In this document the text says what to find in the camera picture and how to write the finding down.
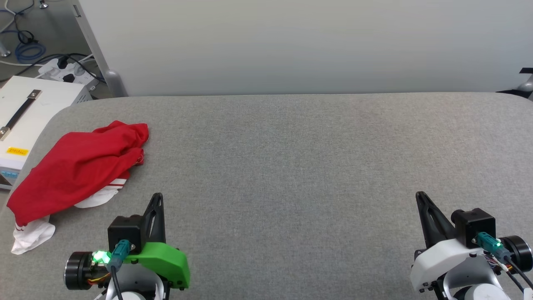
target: white box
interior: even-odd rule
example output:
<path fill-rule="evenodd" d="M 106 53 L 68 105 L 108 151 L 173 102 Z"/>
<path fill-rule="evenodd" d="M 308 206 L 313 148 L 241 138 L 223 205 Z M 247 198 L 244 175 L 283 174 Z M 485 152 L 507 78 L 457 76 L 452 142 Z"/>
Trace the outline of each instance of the white box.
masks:
<path fill-rule="evenodd" d="M 92 100 L 82 84 L 13 76 L 0 89 L 0 127 L 6 126 L 33 90 L 42 93 L 0 141 L 0 188 L 12 188 L 35 141 L 56 113 L 72 104 Z"/>

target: green led light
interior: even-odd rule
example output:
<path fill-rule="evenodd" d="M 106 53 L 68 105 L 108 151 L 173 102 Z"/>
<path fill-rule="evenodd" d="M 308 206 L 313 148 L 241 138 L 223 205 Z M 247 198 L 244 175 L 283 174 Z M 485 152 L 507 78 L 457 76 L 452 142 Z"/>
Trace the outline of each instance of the green led light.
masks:
<path fill-rule="evenodd" d="M 111 260 L 111 253 L 107 251 L 96 251 L 93 254 L 93 261 L 96 263 L 104 263 L 107 264 Z"/>

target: gray table surface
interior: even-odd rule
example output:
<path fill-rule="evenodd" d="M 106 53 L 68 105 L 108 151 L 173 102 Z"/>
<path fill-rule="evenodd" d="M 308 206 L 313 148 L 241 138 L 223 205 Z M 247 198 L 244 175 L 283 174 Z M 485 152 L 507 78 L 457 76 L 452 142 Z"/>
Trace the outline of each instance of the gray table surface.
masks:
<path fill-rule="evenodd" d="M 91 101 L 48 124 L 28 174 L 70 131 L 148 123 L 145 164 L 110 202 L 51 217 L 51 240 L 10 253 L 0 212 L 1 299 L 68 291 L 73 251 L 105 249 L 117 215 L 165 197 L 167 242 L 191 287 L 171 299 L 435 299 L 409 282 L 424 245 L 415 192 L 449 216 L 480 207 L 499 236 L 533 241 L 533 104 L 496 93 L 146 97 Z M 500 277 L 513 298 L 520 292 Z"/>

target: white cloth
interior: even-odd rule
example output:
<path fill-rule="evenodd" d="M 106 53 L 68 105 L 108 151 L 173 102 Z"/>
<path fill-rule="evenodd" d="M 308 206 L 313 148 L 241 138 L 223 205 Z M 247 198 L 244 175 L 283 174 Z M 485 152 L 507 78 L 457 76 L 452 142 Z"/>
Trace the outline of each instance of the white cloth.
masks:
<path fill-rule="evenodd" d="M 94 195 L 74 205 L 78 208 L 89 208 L 107 203 L 111 198 L 118 193 L 126 183 L 126 179 L 117 178 L 103 189 L 94 193 Z M 23 254 L 28 252 L 45 241 L 49 240 L 55 232 L 55 226 L 48 223 L 50 216 L 41 218 L 39 220 L 28 223 L 28 226 L 19 227 L 15 223 L 15 230 L 13 236 L 15 243 L 11 249 L 13 254 Z"/>
<path fill-rule="evenodd" d="M 23 254 L 28 252 L 45 241 L 49 240 L 55 232 L 55 226 L 48 223 L 50 216 L 31 221 L 28 226 L 19 227 L 15 223 L 13 236 L 15 244 L 11 249 L 13 254 Z"/>

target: white panel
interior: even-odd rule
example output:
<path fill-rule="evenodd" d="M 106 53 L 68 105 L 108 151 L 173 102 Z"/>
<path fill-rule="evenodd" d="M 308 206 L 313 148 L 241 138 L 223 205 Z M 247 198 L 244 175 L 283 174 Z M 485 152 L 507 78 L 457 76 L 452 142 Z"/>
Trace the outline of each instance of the white panel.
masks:
<path fill-rule="evenodd" d="M 79 0 L 130 96 L 497 91 L 531 0 Z"/>

